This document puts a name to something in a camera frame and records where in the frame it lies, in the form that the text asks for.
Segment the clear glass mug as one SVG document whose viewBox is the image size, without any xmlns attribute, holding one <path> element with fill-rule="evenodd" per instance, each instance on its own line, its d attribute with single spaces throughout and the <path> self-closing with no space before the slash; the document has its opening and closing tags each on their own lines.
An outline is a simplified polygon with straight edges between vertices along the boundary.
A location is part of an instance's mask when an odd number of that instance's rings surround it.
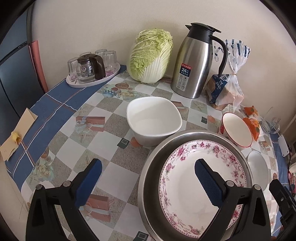
<svg viewBox="0 0 296 241">
<path fill-rule="evenodd" d="M 267 111 L 260 121 L 261 128 L 265 133 L 276 134 L 280 131 L 280 118 L 275 116 L 273 106 Z"/>
</svg>

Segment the bagged sliced bread loaf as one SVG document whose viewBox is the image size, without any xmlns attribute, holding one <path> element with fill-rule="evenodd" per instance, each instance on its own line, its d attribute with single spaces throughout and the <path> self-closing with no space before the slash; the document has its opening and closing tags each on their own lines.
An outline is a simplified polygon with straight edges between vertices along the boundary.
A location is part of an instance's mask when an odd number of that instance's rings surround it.
<svg viewBox="0 0 296 241">
<path fill-rule="evenodd" d="M 213 108 L 234 113 L 244 99 L 237 72 L 248 60 L 250 48 L 236 39 L 226 39 L 224 43 L 228 49 L 227 64 L 231 73 L 221 76 L 212 75 L 206 84 L 205 91 Z"/>
</svg>

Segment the orange snack packet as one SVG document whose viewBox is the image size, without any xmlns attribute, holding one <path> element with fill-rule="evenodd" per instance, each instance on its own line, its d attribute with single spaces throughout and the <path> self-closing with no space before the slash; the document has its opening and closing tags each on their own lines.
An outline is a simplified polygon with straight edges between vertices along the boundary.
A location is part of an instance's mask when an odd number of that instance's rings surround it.
<svg viewBox="0 0 296 241">
<path fill-rule="evenodd" d="M 255 118 L 243 118 L 243 121 L 247 124 L 254 141 L 258 141 L 260 135 L 260 124 Z"/>
<path fill-rule="evenodd" d="M 258 111 L 254 106 L 244 107 L 244 111 L 248 117 L 250 117 L 250 116 L 257 117 L 258 116 Z"/>
</svg>

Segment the stainless steel round pan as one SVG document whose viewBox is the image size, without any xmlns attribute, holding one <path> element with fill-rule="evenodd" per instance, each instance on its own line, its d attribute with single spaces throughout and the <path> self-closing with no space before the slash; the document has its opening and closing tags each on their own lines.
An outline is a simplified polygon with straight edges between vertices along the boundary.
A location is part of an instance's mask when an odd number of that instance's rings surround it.
<svg viewBox="0 0 296 241">
<path fill-rule="evenodd" d="M 161 170 L 169 155 L 180 145 L 193 140 L 210 140 L 227 147 L 238 158 L 246 174 L 246 186 L 252 187 L 253 176 L 246 158 L 225 137 L 204 130 L 187 130 L 162 141 L 147 158 L 139 179 L 138 208 L 145 229 L 154 240 L 197 240 L 178 232 L 167 221 L 159 202 L 158 186 Z"/>
</svg>

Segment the patterned plastic tablecloth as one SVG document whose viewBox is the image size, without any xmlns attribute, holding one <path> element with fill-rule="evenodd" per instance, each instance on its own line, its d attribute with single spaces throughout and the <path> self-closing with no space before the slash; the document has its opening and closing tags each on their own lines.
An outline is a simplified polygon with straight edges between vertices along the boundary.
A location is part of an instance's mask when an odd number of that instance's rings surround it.
<svg viewBox="0 0 296 241">
<path fill-rule="evenodd" d="M 222 115 L 227 113 L 211 107 L 205 94 L 185 98 L 173 92 L 168 80 L 141 84 L 126 71 L 107 83 L 83 89 L 62 81 L 32 107 L 38 118 L 6 163 L 24 202 L 27 240 L 154 240 L 144 227 L 137 196 L 143 167 L 158 145 L 140 145 L 126 118 L 127 105 L 148 96 L 166 98 L 177 107 L 182 126 L 176 133 L 218 134 Z M 281 226 L 269 185 L 274 179 L 290 185 L 278 135 L 263 133 L 240 151 L 246 159 L 251 151 L 258 151 L 267 164 L 264 191 L 257 184 L 248 188 L 232 182 L 235 189 L 259 197 L 252 201 L 248 223 L 252 225 L 259 214 L 266 220 L 266 225 L 247 231 L 247 239 L 257 240 L 258 232 L 265 230 L 264 238 L 269 240 Z M 102 173 L 86 204 L 76 207 L 74 178 L 95 158 L 102 162 Z M 197 240 L 209 240 L 220 223 L 218 208 Z"/>
</svg>

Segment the orange snack packet front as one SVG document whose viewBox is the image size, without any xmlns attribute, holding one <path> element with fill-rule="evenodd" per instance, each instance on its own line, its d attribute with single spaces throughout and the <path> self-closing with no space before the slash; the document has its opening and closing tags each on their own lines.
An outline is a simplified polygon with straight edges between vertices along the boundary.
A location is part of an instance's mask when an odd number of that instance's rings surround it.
<svg viewBox="0 0 296 241">
<path fill-rule="evenodd" d="M 243 121 L 247 124 L 254 141 L 258 141 L 260 135 L 260 124 L 255 118 L 243 118 Z"/>
</svg>

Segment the white square bowl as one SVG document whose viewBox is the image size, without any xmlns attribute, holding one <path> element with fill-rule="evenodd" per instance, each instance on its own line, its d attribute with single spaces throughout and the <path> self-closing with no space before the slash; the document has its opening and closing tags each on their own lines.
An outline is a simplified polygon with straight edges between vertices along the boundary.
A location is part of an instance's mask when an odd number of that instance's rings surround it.
<svg viewBox="0 0 296 241">
<path fill-rule="evenodd" d="M 146 147 L 158 145 L 182 126 L 177 107 L 170 100 L 157 96 L 132 100 L 127 105 L 126 118 L 136 141 Z"/>
</svg>

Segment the pink floral round plate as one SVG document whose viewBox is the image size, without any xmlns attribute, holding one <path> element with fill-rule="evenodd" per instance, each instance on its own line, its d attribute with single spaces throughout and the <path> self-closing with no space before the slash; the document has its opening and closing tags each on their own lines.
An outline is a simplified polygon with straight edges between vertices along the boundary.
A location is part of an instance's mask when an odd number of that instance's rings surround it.
<svg viewBox="0 0 296 241">
<path fill-rule="evenodd" d="M 232 180 L 240 187 L 247 186 L 239 160 L 221 144 L 194 140 L 175 149 L 161 171 L 159 201 L 169 223 L 191 238 L 199 238 L 218 211 L 195 175 L 198 159 L 204 159 L 224 180 Z"/>
</svg>

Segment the brown paper envelope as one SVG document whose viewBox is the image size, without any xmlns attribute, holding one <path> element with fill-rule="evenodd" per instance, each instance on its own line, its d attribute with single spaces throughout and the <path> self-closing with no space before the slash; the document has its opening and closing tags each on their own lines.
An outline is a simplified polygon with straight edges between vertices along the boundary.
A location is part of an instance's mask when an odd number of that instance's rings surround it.
<svg viewBox="0 0 296 241">
<path fill-rule="evenodd" d="M 1 156 L 4 161 L 7 161 L 17 150 L 23 138 L 37 118 L 38 116 L 36 114 L 26 108 L 15 129 L 1 146 Z"/>
</svg>

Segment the stainless steel thermos jug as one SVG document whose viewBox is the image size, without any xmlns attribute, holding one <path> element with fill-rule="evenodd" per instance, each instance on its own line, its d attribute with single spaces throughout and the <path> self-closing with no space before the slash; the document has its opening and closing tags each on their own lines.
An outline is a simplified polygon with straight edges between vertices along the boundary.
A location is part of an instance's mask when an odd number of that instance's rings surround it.
<svg viewBox="0 0 296 241">
<path fill-rule="evenodd" d="M 223 50 L 219 76 L 226 66 L 228 49 L 224 41 L 213 35 L 220 30 L 202 23 L 191 23 L 186 27 L 189 32 L 177 54 L 171 89 L 182 97 L 195 99 L 201 95 L 212 66 L 213 41 L 219 43 Z"/>
</svg>

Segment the red rimmed floral bowl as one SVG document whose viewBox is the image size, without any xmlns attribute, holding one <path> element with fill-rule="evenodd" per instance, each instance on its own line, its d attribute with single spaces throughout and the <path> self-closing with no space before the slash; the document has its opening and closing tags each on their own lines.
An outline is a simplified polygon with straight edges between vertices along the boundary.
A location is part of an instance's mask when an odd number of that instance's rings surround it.
<svg viewBox="0 0 296 241">
<path fill-rule="evenodd" d="M 249 148 L 252 145 L 252 134 L 247 124 L 233 113 L 222 115 L 218 134 L 227 138 L 240 150 Z"/>
</svg>

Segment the pale blue white bowl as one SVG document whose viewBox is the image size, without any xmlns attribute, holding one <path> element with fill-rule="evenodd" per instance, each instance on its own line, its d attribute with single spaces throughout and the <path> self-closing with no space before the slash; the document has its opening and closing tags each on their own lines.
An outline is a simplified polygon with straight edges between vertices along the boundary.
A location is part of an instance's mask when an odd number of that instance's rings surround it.
<svg viewBox="0 0 296 241">
<path fill-rule="evenodd" d="M 268 168 L 264 157 L 258 151 L 251 151 L 247 156 L 253 184 L 257 184 L 264 191 L 268 184 Z"/>
</svg>

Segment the orange snack packet back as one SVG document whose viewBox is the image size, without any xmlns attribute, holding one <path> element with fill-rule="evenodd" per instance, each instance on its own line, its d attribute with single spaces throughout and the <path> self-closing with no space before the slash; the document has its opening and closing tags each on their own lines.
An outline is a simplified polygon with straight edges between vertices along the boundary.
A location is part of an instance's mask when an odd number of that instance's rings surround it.
<svg viewBox="0 0 296 241">
<path fill-rule="evenodd" d="M 248 117 L 250 117 L 250 116 L 257 117 L 258 116 L 258 111 L 254 106 L 244 107 L 244 111 Z"/>
</svg>

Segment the white power strip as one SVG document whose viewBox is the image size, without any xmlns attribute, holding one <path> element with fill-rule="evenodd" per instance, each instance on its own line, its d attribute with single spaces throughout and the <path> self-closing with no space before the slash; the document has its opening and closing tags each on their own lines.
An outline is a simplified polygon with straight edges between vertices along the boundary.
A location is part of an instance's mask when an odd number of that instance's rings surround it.
<svg viewBox="0 0 296 241">
<path fill-rule="evenodd" d="M 278 137 L 278 145 L 280 147 L 282 156 L 286 157 L 290 153 L 290 150 L 288 148 L 287 142 L 286 142 L 285 137 L 283 135 L 280 135 Z"/>
</svg>

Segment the napa cabbage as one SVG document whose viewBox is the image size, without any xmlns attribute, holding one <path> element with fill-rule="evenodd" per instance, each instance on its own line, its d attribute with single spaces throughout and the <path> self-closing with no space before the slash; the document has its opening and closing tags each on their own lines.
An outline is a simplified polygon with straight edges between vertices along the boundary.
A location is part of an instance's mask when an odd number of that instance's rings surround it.
<svg viewBox="0 0 296 241">
<path fill-rule="evenodd" d="M 141 31 L 130 49 L 126 65 L 130 77 L 146 84 L 158 82 L 166 73 L 172 48 L 170 32 L 158 28 Z"/>
</svg>

